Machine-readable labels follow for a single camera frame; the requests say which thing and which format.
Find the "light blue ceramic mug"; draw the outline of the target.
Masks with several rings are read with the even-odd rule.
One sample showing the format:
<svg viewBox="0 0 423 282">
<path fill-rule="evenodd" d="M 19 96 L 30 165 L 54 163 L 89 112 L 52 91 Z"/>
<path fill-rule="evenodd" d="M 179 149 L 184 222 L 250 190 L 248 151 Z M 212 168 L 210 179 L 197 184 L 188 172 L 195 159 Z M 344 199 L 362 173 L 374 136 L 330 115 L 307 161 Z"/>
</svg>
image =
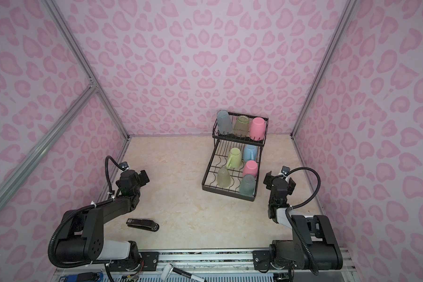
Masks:
<svg viewBox="0 0 423 282">
<path fill-rule="evenodd" d="M 259 147 L 255 145 L 245 145 L 243 150 L 243 161 L 247 163 L 248 161 L 257 161 Z"/>
</svg>

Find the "teal translucent plastic cup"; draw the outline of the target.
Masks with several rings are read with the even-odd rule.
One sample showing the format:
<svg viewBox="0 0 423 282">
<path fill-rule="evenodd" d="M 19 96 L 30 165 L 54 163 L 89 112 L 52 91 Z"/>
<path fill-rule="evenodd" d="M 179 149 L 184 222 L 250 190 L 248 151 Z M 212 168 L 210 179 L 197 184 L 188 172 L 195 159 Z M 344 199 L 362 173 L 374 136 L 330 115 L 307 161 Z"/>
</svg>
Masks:
<svg viewBox="0 0 423 282">
<path fill-rule="evenodd" d="M 253 175 L 245 175 L 239 186 L 239 193 L 243 196 L 253 197 L 256 188 L 256 179 Z"/>
</svg>

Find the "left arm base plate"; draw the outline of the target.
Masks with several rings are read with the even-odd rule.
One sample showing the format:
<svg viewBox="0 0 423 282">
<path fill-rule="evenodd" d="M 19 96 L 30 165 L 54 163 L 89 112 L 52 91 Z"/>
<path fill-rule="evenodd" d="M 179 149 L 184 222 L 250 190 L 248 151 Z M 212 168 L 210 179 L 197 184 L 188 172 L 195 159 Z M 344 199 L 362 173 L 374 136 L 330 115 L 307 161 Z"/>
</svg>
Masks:
<svg viewBox="0 0 423 282">
<path fill-rule="evenodd" d="M 114 260 L 109 265 L 111 272 L 138 272 L 138 271 L 155 271 L 158 264 L 159 252 L 144 251 L 137 255 L 131 253 L 124 260 Z"/>
</svg>

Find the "pale green ceramic mug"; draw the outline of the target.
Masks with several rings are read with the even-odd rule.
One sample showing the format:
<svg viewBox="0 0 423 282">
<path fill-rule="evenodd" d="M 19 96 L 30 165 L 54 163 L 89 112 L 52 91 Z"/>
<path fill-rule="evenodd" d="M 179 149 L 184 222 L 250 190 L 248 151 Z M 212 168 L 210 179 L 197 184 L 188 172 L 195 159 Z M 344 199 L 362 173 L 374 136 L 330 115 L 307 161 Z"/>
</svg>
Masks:
<svg viewBox="0 0 423 282">
<path fill-rule="evenodd" d="M 231 148 L 227 158 L 227 169 L 238 169 L 242 165 L 242 152 L 239 148 Z"/>
</svg>

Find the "pale yellow translucent cup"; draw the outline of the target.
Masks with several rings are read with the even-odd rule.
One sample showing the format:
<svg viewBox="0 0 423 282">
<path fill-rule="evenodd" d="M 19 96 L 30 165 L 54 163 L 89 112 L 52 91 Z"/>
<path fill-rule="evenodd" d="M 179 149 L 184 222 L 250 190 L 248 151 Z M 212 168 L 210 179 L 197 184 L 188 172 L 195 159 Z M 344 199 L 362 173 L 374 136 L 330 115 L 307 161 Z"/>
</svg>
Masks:
<svg viewBox="0 0 423 282">
<path fill-rule="evenodd" d="M 232 184 L 232 178 L 229 170 L 224 166 L 217 173 L 217 185 L 220 188 L 229 188 Z"/>
</svg>

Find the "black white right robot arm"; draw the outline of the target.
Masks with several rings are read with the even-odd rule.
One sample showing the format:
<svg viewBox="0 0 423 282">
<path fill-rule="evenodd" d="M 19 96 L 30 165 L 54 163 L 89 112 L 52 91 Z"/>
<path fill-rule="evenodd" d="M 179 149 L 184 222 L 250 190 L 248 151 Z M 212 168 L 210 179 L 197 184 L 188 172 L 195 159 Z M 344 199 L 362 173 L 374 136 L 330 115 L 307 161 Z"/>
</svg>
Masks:
<svg viewBox="0 0 423 282">
<path fill-rule="evenodd" d="M 317 184 L 312 195 L 304 202 L 291 205 L 288 197 L 296 188 L 291 175 L 305 170 L 315 175 Z M 274 240 L 269 246 L 269 265 L 275 269 L 309 270 L 314 275 L 320 271 L 341 270 L 343 255 L 330 220 L 324 215 L 304 216 L 295 210 L 306 206 L 318 194 L 321 177 L 312 168 L 300 167 L 279 175 L 267 173 L 263 183 L 270 190 L 268 215 L 273 222 L 292 230 L 291 240 Z"/>
</svg>

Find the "pink plastic cup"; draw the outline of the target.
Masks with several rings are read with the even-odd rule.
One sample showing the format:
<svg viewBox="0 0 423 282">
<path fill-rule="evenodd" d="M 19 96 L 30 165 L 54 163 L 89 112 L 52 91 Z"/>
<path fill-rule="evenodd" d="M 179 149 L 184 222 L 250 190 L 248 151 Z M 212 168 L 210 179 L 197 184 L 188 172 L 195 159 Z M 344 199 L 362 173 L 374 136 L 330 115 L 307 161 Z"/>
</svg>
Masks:
<svg viewBox="0 0 423 282">
<path fill-rule="evenodd" d="M 243 168 L 243 176 L 252 175 L 254 178 L 257 177 L 259 171 L 259 165 L 256 161 L 249 160 L 246 162 Z"/>
<path fill-rule="evenodd" d="M 262 117 L 255 117 L 250 126 L 250 139 L 255 142 L 262 141 L 265 137 L 265 132 L 266 121 Z"/>
</svg>

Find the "green translucent plastic cup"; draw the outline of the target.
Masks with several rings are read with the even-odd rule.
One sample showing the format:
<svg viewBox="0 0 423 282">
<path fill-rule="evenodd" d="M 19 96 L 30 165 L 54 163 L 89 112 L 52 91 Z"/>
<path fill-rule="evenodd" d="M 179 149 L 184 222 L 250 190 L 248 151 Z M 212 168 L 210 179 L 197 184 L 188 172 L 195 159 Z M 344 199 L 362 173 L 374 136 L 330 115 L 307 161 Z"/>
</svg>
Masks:
<svg viewBox="0 0 423 282">
<path fill-rule="evenodd" d="M 250 118 L 245 115 L 237 117 L 236 123 L 233 128 L 233 134 L 239 138 L 247 136 L 250 128 Z"/>
</svg>

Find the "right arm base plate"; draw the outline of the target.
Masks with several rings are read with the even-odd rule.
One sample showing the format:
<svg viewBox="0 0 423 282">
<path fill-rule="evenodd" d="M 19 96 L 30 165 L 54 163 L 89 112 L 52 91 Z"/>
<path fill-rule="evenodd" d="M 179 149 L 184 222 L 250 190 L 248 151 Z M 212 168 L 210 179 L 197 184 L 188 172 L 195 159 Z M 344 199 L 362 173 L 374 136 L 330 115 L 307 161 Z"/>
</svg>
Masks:
<svg viewBox="0 0 423 282">
<path fill-rule="evenodd" d="M 256 271 L 261 273 L 268 273 L 274 270 L 272 265 L 272 256 L 268 250 L 255 250 L 252 251 L 253 266 Z"/>
</svg>

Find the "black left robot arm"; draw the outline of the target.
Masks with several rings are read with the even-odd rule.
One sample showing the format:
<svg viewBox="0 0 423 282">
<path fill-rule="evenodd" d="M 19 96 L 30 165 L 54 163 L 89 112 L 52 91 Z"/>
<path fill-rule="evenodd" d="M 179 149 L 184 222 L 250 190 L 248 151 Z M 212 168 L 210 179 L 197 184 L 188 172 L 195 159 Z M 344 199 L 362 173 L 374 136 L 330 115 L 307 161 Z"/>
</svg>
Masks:
<svg viewBox="0 0 423 282">
<path fill-rule="evenodd" d="M 116 181 L 119 196 L 65 212 L 48 244 L 49 261 L 62 269 L 100 263 L 128 263 L 132 269 L 139 267 L 142 259 L 136 243 L 107 242 L 104 225 L 134 211 L 141 187 L 149 182 L 145 170 L 138 173 L 128 169 Z"/>
</svg>

